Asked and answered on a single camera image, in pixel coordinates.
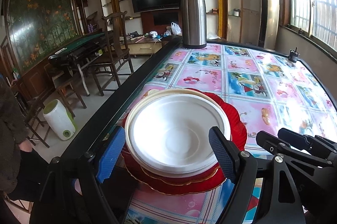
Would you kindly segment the large red scalloped plate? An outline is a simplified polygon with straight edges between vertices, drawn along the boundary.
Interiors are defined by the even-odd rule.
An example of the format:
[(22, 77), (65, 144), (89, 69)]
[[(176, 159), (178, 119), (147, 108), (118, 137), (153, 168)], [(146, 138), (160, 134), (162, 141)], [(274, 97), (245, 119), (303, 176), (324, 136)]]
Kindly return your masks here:
[[(186, 89), (197, 91), (197, 89), (193, 89), (193, 88), (186, 88)], [(245, 125), (243, 124), (243, 122), (241, 122), (239, 113), (236, 110), (236, 108), (232, 106), (231, 104), (224, 102), (222, 98), (220, 98), (218, 95), (214, 93), (210, 93), (210, 92), (202, 92), (202, 93), (212, 98), (215, 101), (215, 103), (219, 107), (221, 107), (222, 110), (225, 112), (227, 118), (229, 119), (229, 125), (231, 129), (230, 140), (236, 145), (236, 147), (240, 151), (244, 150), (245, 144), (247, 141), (247, 129)], [(122, 150), (130, 153), (130, 149), (127, 147), (124, 147)], [(169, 186), (169, 185), (164, 185), (164, 184), (146, 184), (146, 183), (144, 184), (161, 194), (165, 194), (169, 196), (182, 196), (185, 194), (192, 194), (192, 193), (195, 194), (195, 193), (207, 192), (209, 190), (215, 189), (216, 187), (220, 186), (221, 184), (223, 184), (223, 182), (221, 184), (216, 184), (214, 180), (209, 180), (206, 182), (193, 183), (188, 186)]]

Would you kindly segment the large white paper bowl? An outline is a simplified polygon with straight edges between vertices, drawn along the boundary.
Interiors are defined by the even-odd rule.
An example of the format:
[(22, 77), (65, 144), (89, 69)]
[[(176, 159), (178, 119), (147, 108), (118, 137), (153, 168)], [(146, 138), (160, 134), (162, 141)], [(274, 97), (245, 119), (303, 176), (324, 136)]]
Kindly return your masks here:
[(168, 177), (196, 175), (215, 165), (209, 130), (217, 127), (227, 140), (231, 129), (216, 103), (194, 95), (155, 99), (125, 123), (126, 145), (146, 170)]

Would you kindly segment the small red scalloped plate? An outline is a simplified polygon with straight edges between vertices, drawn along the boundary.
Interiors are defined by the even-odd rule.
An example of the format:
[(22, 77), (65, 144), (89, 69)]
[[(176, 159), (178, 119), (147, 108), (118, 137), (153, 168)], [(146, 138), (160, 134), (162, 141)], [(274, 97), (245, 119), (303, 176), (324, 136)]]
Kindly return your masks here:
[(214, 180), (216, 184), (221, 184), (226, 180), (219, 164), (215, 164), (206, 171), (191, 175), (188, 174), (187, 177), (165, 177), (161, 175), (154, 174), (143, 168), (129, 152), (122, 151), (121, 155), (124, 158), (124, 163), (127, 170), (137, 179), (146, 184), (164, 184), (169, 186), (188, 186), (193, 183), (206, 182), (209, 180)]

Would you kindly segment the large cream plastic bowl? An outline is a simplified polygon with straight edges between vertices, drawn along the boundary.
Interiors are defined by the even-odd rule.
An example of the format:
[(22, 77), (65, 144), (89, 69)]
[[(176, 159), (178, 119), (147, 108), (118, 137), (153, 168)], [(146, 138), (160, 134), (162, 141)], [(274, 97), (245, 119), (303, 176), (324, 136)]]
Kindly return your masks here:
[(160, 91), (156, 91), (154, 93), (149, 94), (148, 96), (142, 98), (128, 113), (128, 117), (132, 117), (132, 115), (135, 115), (135, 113), (137, 112), (137, 110), (141, 109), (143, 106), (145, 106), (147, 103), (158, 99), (160, 97), (164, 97), (164, 96), (170, 96), (170, 95), (194, 95), (194, 96), (198, 96), (201, 98), (206, 99), (207, 101), (211, 102), (211, 103), (215, 103), (215, 101), (210, 98), (209, 96), (205, 95), (202, 92), (199, 91), (195, 91), (195, 90), (191, 90), (191, 89), (164, 89), (164, 90), (160, 90)]

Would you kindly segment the white green plastic appliance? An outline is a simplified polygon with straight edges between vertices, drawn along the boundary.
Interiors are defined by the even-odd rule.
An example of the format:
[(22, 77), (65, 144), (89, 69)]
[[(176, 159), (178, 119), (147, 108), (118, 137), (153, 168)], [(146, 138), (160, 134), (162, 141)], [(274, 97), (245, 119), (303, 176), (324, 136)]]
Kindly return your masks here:
[(45, 106), (43, 117), (62, 141), (71, 139), (76, 132), (74, 118), (58, 99), (52, 100)]

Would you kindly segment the small black motor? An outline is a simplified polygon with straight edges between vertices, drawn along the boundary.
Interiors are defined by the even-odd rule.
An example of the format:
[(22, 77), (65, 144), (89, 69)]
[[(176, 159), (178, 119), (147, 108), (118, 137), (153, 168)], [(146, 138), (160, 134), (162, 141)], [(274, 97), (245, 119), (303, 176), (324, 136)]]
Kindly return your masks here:
[(297, 48), (291, 49), (289, 56), (288, 56), (288, 60), (292, 63), (296, 63), (298, 60), (298, 56), (299, 56), (299, 53), (297, 51)]

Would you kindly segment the green mahjong table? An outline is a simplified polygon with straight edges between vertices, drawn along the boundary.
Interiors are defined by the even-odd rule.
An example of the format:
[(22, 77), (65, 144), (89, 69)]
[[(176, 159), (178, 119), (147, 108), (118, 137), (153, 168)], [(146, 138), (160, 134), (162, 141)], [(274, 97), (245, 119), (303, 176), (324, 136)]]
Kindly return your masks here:
[(105, 33), (101, 30), (80, 36), (49, 56), (49, 63), (55, 68), (66, 68), (72, 72), (78, 72), (86, 95), (90, 96), (84, 71), (98, 57), (98, 52), (105, 45)]

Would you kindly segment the dark wooden chair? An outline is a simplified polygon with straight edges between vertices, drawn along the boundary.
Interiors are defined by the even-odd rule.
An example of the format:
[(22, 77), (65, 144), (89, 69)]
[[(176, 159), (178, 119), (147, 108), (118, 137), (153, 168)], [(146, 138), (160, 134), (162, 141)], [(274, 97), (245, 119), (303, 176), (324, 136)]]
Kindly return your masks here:
[[(131, 76), (134, 73), (134, 67), (131, 61), (130, 50), (126, 38), (126, 15), (127, 11), (112, 13), (108, 16), (104, 16), (104, 38), (105, 46), (102, 49), (102, 55), (95, 58), (89, 65), (88, 70), (93, 76), (96, 87), (100, 96), (104, 95), (104, 92), (114, 92), (114, 89), (109, 89), (108, 85), (115, 81), (117, 87), (120, 87), (119, 70), (128, 64), (130, 73), (126, 73), (126, 76)], [(99, 83), (98, 75), (107, 74), (110, 78), (102, 85)]]

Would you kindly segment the white plastic bag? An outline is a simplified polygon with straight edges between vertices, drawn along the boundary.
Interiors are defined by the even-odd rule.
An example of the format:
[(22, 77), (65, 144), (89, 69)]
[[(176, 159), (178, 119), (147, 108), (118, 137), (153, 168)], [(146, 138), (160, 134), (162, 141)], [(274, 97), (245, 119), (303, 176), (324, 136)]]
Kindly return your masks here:
[(182, 30), (181, 30), (181, 28), (178, 24), (172, 22), (171, 25), (170, 25), (170, 28), (171, 28), (172, 35), (181, 35), (182, 34)]

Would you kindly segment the stainless steel thermos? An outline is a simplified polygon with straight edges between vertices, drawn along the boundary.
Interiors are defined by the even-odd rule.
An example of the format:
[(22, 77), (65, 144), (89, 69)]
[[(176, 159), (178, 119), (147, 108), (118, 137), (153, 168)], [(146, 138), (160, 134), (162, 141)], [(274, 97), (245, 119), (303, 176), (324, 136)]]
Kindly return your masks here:
[(185, 48), (201, 49), (207, 46), (205, 0), (181, 0), (182, 37)]

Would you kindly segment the standing air conditioner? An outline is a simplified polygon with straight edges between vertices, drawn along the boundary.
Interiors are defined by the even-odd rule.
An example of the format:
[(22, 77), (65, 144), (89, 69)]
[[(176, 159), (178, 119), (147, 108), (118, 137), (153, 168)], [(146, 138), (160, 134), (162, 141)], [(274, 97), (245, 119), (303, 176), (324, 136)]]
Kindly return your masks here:
[(279, 25), (280, 0), (261, 0), (258, 46), (275, 49)]

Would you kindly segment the low wooden tv cabinet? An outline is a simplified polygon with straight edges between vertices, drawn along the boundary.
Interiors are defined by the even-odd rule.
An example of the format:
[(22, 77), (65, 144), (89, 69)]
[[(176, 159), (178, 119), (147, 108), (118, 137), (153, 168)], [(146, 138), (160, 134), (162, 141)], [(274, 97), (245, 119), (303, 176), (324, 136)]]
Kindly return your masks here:
[(145, 56), (157, 53), (164, 45), (165, 41), (153, 39), (151, 37), (136, 37), (127, 39), (127, 45), (131, 56)]

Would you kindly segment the floral wall painting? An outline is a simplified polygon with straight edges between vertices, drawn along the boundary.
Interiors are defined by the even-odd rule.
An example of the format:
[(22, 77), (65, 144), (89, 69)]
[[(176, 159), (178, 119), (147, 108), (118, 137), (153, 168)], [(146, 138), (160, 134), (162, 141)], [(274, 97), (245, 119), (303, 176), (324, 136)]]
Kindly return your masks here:
[(21, 73), (79, 35), (72, 0), (5, 0), (4, 14)]

